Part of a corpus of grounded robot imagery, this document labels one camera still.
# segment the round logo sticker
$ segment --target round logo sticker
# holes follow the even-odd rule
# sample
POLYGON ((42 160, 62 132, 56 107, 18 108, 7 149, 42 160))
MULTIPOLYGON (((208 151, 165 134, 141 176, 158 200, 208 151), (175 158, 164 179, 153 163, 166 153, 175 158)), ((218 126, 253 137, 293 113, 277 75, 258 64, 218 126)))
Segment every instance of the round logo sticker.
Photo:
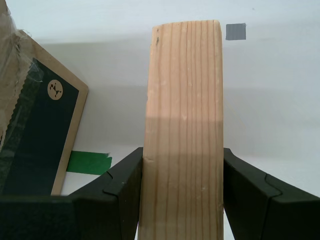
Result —
POLYGON ((64 93, 61 83, 58 80, 51 80, 48 84, 48 94, 53 100, 59 100, 64 93))

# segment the wooden board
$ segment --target wooden board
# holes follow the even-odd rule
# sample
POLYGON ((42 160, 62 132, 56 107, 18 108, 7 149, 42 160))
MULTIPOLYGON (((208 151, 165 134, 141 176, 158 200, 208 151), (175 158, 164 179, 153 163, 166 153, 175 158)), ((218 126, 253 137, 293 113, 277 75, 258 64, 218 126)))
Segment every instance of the wooden board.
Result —
POLYGON ((0 32, 5 36, 0 39, 0 195, 59 195, 88 87, 14 28, 4 0, 0 0, 0 13, 0 32), (57 99, 56 89, 49 91, 52 81, 64 89, 57 99), (2 154, 8 149, 19 154, 2 154))
POLYGON ((152 29, 139 240, 223 239, 218 21, 152 29))

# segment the black panel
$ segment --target black panel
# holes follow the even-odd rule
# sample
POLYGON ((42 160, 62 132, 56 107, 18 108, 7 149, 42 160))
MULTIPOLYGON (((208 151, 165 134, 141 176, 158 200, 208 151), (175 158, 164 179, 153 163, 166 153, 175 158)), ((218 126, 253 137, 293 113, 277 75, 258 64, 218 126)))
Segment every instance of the black panel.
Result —
POLYGON ((320 198, 224 149, 224 208, 235 240, 319 240, 320 198))
POLYGON ((9 139, 11 145, 17 147, 3 194, 51 194, 78 93, 75 87, 34 59, 33 69, 29 71, 14 110, 16 122, 11 121, 7 131, 20 134, 21 138, 9 139), (62 97, 58 100, 48 95, 51 80, 58 80, 63 87, 62 97), (24 118, 21 118, 22 112, 26 113, 24 118))
POLYGON ((0 240, 134 240, 142 147, 69 196, 0 196, 0 240))

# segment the gray tape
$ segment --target gray tape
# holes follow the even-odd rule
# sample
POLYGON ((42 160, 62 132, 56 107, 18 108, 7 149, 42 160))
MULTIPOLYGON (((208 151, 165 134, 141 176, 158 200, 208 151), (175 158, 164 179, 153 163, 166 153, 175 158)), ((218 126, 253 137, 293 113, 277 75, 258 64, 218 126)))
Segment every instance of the gray tape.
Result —
POLYGON ((225 40, 246 40, 246 26, 245 23, 227 24, 225 40))

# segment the clear tape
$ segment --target clear tape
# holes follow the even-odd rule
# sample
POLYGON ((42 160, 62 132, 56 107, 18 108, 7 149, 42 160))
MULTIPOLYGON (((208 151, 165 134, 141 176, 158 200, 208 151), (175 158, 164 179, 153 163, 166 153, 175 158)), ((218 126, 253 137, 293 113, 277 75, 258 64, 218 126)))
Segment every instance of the clear tape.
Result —
POLYGON ((17 30, 6 3, 0 0, 0 151, 19 94, 29 71, 41 82, 44 73, 34 64, 32 39, 17 30))

